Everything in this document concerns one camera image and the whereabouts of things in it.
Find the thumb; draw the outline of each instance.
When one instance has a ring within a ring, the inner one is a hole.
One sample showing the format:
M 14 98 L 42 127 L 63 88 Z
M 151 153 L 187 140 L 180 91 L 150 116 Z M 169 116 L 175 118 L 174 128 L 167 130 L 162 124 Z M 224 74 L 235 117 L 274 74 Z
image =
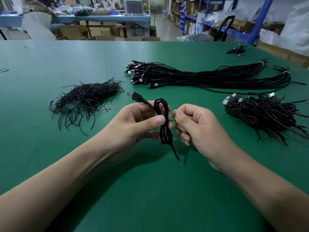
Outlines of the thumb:
M 161 125 L 165 123 L 165 117 L 163 115 L 154 116 L 147 120 L 137 122 L 135 124 L 135 131 L 138 134 L 149 132 L 159 128 Z
M 198 124 L 196 124 L 193 120 L 190 119 L 190 117 L 188 117 L 180 110 L 174 110 L 173 117 L 175 118 L 176 122 L 189 134 L 193 133 L 194 129 L 198 127 Z

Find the green work surface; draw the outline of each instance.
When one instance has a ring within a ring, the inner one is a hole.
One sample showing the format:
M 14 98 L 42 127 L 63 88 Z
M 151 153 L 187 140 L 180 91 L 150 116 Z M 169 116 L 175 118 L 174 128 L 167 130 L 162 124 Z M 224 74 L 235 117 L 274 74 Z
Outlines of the green work surface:
M 88 137 L 78 127 L 58 129 L 48 106 L 68 85 L 124 81 L 125 91 L 140 93 L 147 100 L 164 98 L 172 109 L 184 103 L 214 112 L 229 136 L 261 164 L 305 192 L 308 185 L 309 141 L 290 131 L 283 132 L 290 150 L 225 112 L 223 99 L 230 94 L 194 87 L 147 89 L 132 85 L 123 71 L 130 60 L 162 62 L 179 70 L 214 70 L 222 65 L 245 65 L 263 58 L 269 62 L 260 77 L 280 74 L 272 66 L 288 62 L 251 48 L 247 56 L 224 52 L 233 42 L 96 42 L 96 41 L 1 41 L 0 73 L 1 139 L 0 194 L 51 165 Z M 309 83 L 309 72 L 291 66 L 292 80 Z M 308 86 L 291 84 L 279 90 L 286 102 L 309 98 Z M 132 103 L 126 92 L 107 105 L 111 110 L 83 131 L 95 135 L 119 112 Z M 297 107 L 309 114 L 307 103 Z M 301 125 L 309 121 L 296 117 Z M 106 170 L 88 183 L 68 204 L 49 231 L 265 231 L 263 216 L 225 175 L 212 169 L 194 147 L 185 146 L 173 131 L 174 146 L 181 165 L 168 145 L 142 140 L 136 153 L 124 163 Z

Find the metal usb tip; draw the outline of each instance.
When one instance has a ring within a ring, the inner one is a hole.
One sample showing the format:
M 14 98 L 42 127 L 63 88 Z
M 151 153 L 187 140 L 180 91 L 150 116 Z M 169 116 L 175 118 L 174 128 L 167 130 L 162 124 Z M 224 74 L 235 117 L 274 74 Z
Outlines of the metal usb tip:
M 133 93 L 132 93 L 132 92 L 127 92 L 127 95 L 128 95 L 129 97 L 132 97 Z

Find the person's left hand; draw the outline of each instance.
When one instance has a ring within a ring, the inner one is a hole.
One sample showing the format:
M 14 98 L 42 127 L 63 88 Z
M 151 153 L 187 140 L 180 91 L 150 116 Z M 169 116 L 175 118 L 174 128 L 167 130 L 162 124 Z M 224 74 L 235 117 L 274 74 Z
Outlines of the person's left hand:
M 141 139 L 160 139 L 160 133 L 154 131 L 165 122 L 163 115 L 156 115 L 150 106 L 133 103 L 122 108 L 119 113 L 97 135 L 83 145 L 90 148 L 99 158 L 107 158 L 108 162 L 121 159 Z

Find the hand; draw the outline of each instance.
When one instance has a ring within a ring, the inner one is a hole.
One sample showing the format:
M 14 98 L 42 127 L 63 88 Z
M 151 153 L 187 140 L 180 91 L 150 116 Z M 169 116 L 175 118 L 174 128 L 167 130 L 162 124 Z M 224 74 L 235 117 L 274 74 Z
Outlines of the hand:
M 221 161 L 228 159 L 231 151 L 239 149 L 214 114 L 206 108 L 184 104 L 173 111 L 173 117 L 182 142 L 189 146 L 192 140 L 214 168 L 213 164 L 219 166 Z
M 154 131 L 165 122 L 163 115 L 157 116 L 150 106 L 134 103 L 122 108 L 118 114 L 97 135 L 85 142 L 96 154 L 107 157 L 108 162 L 120 160 L 141 139 L 152 138 L 160 140 L 160 133 Z

